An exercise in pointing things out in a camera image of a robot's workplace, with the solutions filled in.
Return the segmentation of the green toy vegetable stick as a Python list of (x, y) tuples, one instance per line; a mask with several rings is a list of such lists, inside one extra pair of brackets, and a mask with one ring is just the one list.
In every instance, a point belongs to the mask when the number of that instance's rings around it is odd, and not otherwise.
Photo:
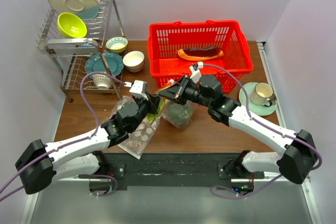
[[(154, 94), (158, 94), (160, 91), (170, 87), (171, 85), (172, 85), (171, 82), (166, 83), (163, 87), (156, 90)], [(165, 107), (165, 101), (166, 101), (166, 98), (160, 98), (160, 103), (159, 103), (159, 107), (157, 110), (157, 114), (150, 114), (150, 113), (147, 114), (146, 119), (150, 124), (152, 124), (157, 118), (161, 116), (164, 110), (164, 107)]]

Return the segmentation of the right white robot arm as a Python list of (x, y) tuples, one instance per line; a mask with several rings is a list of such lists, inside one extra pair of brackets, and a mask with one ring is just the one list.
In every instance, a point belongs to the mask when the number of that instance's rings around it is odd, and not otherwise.
[(159, 95), (180, 105), (190, 101), (205, 106), (216, 122), (241, 130), (272, 149), (268, 153), (243, 151), (224, 165), (225, 172), (239, 178), (255, 172), (273, 172), (292, 183), (302, 184), (318, 160), (309, 132), (296, 133), (253, 114), (224, 95), (221, 83), (213, 75), (202, 76), (198, 83), (188, 76), (183, 77)]

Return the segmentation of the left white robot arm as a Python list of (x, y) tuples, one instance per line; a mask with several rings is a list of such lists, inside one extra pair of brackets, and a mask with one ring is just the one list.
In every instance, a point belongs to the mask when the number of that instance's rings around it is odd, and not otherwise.
[(85, 134), (60, 142), (32, 141), (15, 164), (25, 193), (32, 195), (74, 175), (106, 177), (109, 165), (103, 162), (101, 151), (127, 140), (149, 114), (160, 114), (162, 105), (158, 95), (134, 97)]

